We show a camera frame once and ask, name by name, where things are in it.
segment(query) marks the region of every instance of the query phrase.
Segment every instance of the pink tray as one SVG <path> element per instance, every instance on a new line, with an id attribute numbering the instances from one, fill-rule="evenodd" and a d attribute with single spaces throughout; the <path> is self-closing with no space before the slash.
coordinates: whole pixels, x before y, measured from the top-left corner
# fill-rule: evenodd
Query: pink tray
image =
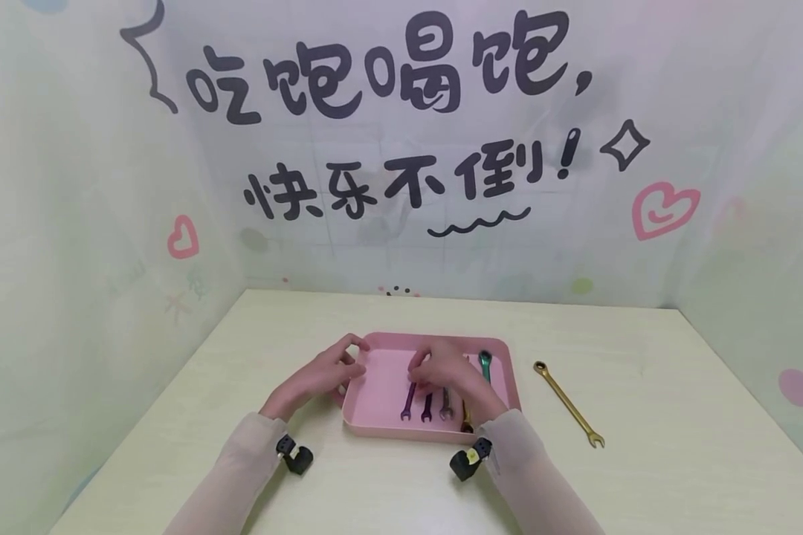
<path id="1" fill-rule="evenodd" d="M 362 351 L 357 361 L 366 366 L 366 374 L 351 381 L 343 403 L 343 419 L 351 432 L 361 437 L 401 438 L 406 440 L 440 441 L 451 444 L 473 444 L 475 437 L 459 431 L 464 415 L 460 397 L 452 394 L 454 419 L 442 421 L 442 394 L 436 392 L 431 401 L 431 422 L 420 417 L 425 408 L 424 398 L 414 398 L 410 421 L 402 421 L 401 413 L 407 400 L 407 365 L 416 349 L 428 334 L 373 332 L 366 336 L 371 351 Z M 453 340 L 471 365 L 481 372 L 479 351 L 493 355 L 491 384 L 497 395 L 510 409 L 520 410 L 515 373 L 512 370 L 509 347 L 496 338 L 445 337 Z"/>

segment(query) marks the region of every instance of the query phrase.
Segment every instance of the teal wrench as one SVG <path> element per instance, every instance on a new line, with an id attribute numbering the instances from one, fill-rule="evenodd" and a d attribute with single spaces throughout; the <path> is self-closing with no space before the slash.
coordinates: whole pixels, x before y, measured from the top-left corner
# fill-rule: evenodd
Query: teal wrench
<path id="1" fill-rule="evenodd" d="M 491 383 L 491 360 L 493 358 L 490 351 L 486 351 L 485 349 L 479 351 L 479 364 L 482 366 L 482 375 L 485 376 L 485 380 L 489 384 Z"/>

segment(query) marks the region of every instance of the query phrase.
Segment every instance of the sparkle star drawing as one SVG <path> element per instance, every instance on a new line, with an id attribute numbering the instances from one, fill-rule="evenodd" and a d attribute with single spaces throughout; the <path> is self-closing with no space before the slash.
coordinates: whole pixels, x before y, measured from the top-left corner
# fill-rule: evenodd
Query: sparkle star drawing
<path id="1" fill-rule="evenodd" d="M 616 145 L 625 139 L 626 134 L 630 134 L 631 139 L 633 139 L 633 150 L 627 157 L 625 157 L 624 152 L 616 148 Z M 618 162 L 618 172 L 623 173 L 631 162 L 633 162 L 633 159 L 639 156 L 642 149 L 649 145 L 651 145 L 651 141 L 646 140 L 645 137 L 639 133 L 639 130 L 633 124 L 633 119 L 627 119 L 625 123 L 622 124 L 622 129 L 618 131 L 618 134 L 616 134 L 613 139 L 607 141 L 606 144 L 601 147 L 600 152 L 614 157 L 616 162 Z"/>

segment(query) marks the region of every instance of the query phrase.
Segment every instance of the wall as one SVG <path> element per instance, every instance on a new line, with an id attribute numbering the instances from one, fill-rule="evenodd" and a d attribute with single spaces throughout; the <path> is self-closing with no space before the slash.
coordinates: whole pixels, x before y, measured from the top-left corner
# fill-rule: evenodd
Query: wall
<path id="1" fill-rule="evenodd" d="M 0 1 L 0 534 L 12 535 L 50 528 L 244 288 L 195 140 L 136 90 L 148 73 L 118 27 L 143 6 L 29 4 Z M 168 248 L 179 215 L 196 232 L 172 244 L 183 259 Z"/>
<path id="2" fill-rule="evenodd" d="M 798 5 L 149 1 L 141 43 L 250 286 L 674 306 Z"/>
<path id="3" fill-rule="evenodd" d="M 723 204 L 679 306 L 803 452 L 803 109 L 794 123 Z"/>

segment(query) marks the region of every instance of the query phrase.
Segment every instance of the gold wrench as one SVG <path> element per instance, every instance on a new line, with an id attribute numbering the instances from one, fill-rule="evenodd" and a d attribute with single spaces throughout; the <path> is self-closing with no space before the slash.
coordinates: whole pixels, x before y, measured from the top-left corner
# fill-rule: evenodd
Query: gold wrench
<path id="1" fill-rule="evenodd" d="M 538 375 L 544 377 L 544 380 L 550 385 L 550 388 L 553 389 L 555 393 L 559 396 L 559 399 L 565 405 L 568 412 L 571 412 L 571 416 L 574 416 L 574 419 L 580 424 L 580 427 L 583 428 L 586 432 L 586 436 L 589 438 L 589 444 L 592 444 L 592 447 L 598 447 L 597 443 L 601 444 L 601 447 L 604 446 L 604 438 L 601 437 L 598 433 L 592 430 L 592 427 L 589 426 L 589 422 L 586 421 L 586 418 L 583 418 L 580 411 L 577 410 L 577 407 L 574 406 L 574 403 L 571 402 L 570 399 L 567 399 L 567 396 L 563 392 L 563 389 L 559 388 L 557 382 L 552 375 L 550 375 L 550 370 L 547 369 L 547 364 L 544 364 L 541 360 L 536 362 L 532 365 L 532 369 L 534 369 Z"/>

